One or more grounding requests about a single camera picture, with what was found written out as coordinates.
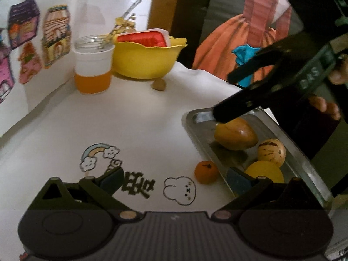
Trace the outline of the person right hand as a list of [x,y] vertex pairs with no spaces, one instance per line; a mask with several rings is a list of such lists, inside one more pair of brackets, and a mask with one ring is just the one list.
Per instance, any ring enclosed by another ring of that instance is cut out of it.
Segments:
[[[339,68],[330,72],[329,80],[334,85],[343,85],[347,83],[347,60],[342,60]],[[321,96],[311,95],[309,97],[309,103],[318,111],[338,121],[341,119],[345,110],[347,110],[347,95],[340,97],[340,103],[329,102]]]

